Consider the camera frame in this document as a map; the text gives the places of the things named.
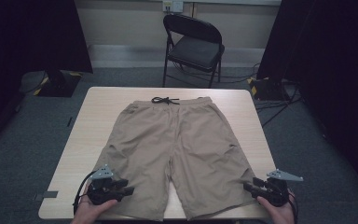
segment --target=human hand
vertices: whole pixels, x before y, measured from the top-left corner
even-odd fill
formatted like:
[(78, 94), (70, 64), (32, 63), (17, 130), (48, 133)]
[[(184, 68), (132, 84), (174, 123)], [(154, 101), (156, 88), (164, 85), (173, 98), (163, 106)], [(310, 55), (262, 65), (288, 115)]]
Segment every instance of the human hand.
[(89, 196), (83, 195), (80, 199), (72, 224), (91, 224), (98, 216), (117, 204), (117, 200), (109, 200), (101, 205), (94, 205)]
[[(295, 203), (295, 195), (294, 193), (289, 190), (289, 199), (292, 203)], [(295, 223), (295, 216), (293, 214), (293, 209), (290, 203), (286, 203), (281, 207), (275, 207), (274, 205), (270, 204), (269, 201), (263, 197), (258, 196), (257, 200), (261, 205), (263, 205), (269, 215), (272, 218), (274, 224), (294, 224)]]

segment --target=khaki shorts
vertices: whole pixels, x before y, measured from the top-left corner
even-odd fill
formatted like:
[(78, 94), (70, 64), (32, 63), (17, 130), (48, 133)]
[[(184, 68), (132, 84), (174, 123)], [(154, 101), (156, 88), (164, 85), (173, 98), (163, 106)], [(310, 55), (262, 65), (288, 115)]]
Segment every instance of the khaki shorts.
[(108, 212), (162, 220), (170, 180), (187, 219), (254, 201), (242, 186), (254, 172), (211, 98), (174, 102), (136, 101), (118, 116), (95, 169), (108, 164), (135, 191)]

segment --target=folding chair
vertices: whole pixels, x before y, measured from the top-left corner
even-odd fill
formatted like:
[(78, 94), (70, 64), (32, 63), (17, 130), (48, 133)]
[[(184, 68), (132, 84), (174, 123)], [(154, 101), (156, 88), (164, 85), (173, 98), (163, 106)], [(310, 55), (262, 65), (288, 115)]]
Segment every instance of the folding chair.
[[(167, 75), (168, 61), (178, 63), (182, 70), (183, 65), (185, 65), (205, 73), (211, 73), (208, 88), (212, 86), (217, 68), (218, 81), (220, 82), (221, 61), (225, 51), (220, 32), (209, 22), (183, 15), (167, 15), (163, 22), (168, 37), (162, 87), (165, 87), (166, 77), (194, 85), (180, 78)], [(183, 37), (177, 43), (173, 43), (172, 33), (177, 33)]]

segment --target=wall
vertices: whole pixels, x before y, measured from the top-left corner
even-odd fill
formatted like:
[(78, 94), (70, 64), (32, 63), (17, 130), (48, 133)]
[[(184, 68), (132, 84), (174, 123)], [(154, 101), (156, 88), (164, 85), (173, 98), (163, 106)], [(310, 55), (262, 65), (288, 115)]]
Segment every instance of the wall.
[[(263, 49), (279, 6), (184, 3), (184, 15), (212, 23), (227, 48)], [(89, 45), (165, 47), (160, 1), (76, 1)]]

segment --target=chair seat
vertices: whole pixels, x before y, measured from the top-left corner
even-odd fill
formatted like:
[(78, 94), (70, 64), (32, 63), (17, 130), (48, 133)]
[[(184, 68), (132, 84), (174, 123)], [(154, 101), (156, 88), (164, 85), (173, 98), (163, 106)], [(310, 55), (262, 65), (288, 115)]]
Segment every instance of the chair seat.
[(224, 50), (223, 45), (219, 49), (219, 44), (184, 36), (168, 53), (168, 59), (187, 66), (195, 66), (204, 72), (211, 72)]

